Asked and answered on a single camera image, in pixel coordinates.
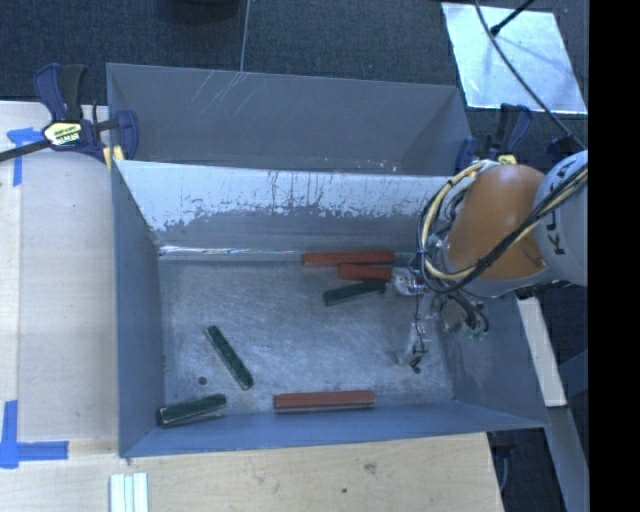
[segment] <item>black wire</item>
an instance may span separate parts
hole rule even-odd
[[[496,51],[498,52],[498,54],[500,55],[500,57],[502,58],[502,60],[504,61],[504,63],[507,65],[507,67],[511,70],[511,72],[513,73],[513,76],[516,77],[516,79],[518,80],[518,82],[520,82],[520,84],[522,85],[522,87],[524,87],[526,89],[526,91],[531,95],[531,97],[535,100],[535,102],[540,105],[540,108],[542,108],[542,110],[544,110],[544,112],[549,116],[549,118],[556,123],[556,125],[558,125],[558,127],[560,127],[560,129],[567,135],[567,137],[570,137],[579,147],[580,149],[586,149],[586,146],[584,145],[584,143],[582,143],[582,141],[580,141],[572,132],[571,130],[569,130],[563,123],[562,121],[560,121],[560,119],[558,119],[553,112],[551,112],[551,110],[549,109],[549,107],[547,107],[547,105],[544,104],[544,102],[538,97],[538,95],[531,89],[531,87],[529,87],[529,85],[524,81],[524,79],[522,78],[522,76],[520,75],[520,73],[518,73],[518,71],[513,67],[513,64],[511,64],[511,62],[509,61],[509,59],[507,59],[507,56],[504,54],[504,52],[502,51],[502,49],[500,48],[500,46],[498,46],[498,43],[495,40],[495,37],[493,36],[493,34],[491,33],[491,29],[489,28],[489,26],[487,25],[486,20],[484,19],[484,16],[482,14],[482,11],[480,9],[480,4],[478,3],[478,0],[474,0],[474,4],[475,4],[475,8],[476,8],[476,12],[478,13],[478,18],[480,19],[480,23],[482,24],[482,27],[484,28],[484,31],[487,33],[487,36],[489,37],[489,40],[491,41],[491,44],[493,45],[493,47],[496,49]]]

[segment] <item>gray floor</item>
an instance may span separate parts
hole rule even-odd
[[[107,62],[460,85],[441,2],[248,1],[197,5],[177,0],[0,0],[0,99],[34,101],[33,74],[51,62],[86,65],[80,99],[98,104],[107,99]],[[510,8],[520,3],[481,2]],[[539,0],[530,9],[554,14],[588,105],[589,1]],[[467,117],[479,140],[495,133],[495,111],[468,108]],[[588,143],[585,116],[561,119]],[[547,145],[562,135],[547,116],[536,113],[516,156],[547,171],[552,165]],[[553,290],[541,302],[562,364],[588,345],[586,290]],[[588,460],[588,393],[576,397],[572,409]],[[513,437],[516,447],[504,492],[507,512],[563,511],[544,433],[521,431]]]

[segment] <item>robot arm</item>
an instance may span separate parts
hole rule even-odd
[[[585,150],[546,175],[485,160],[449,180],[418,226],[426,287],[495,298],[560,281],[586,286],[587,172]]]

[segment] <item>red block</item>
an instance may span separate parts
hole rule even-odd
[[[341,263],[393,263],[393,251],[309,252],[302,255],[305,267],[328,267]]]
[[[341,263],[338,265],[338,277],[351,281],[366,281],[367,279],[381,279],[391,281],[391,269],[389,267],[376,267],[373,265],[361,265],[356,263]]]
[[[273,407],[278,412],[335,410],[370,407],[376,401],[375,391],[319,391],[274,395]]]

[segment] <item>green block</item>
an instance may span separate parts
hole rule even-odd
[[[226,405],[227,397],[222,394],[167,405],[158,410],[158,425],[172,427],[215,418]]]
[[[383,294],[387,289],[386,281],[382,279],[371,279],[358,284],[352,284],[343,288],[329,290],[322,294],[325,306],[335,306],[343,302],[359,299],[366,295]]]
[[[220,329],[214,325],[205,329],[204,332],[240,387],[242,389],[249,389],[253,386],[255,382],[251,373],[249,373],[249,370],[247,370],[242,360],[238,357],[236,351],[233,350],[233,347],[229,345],[229,342],[222,332],[220,332]]]

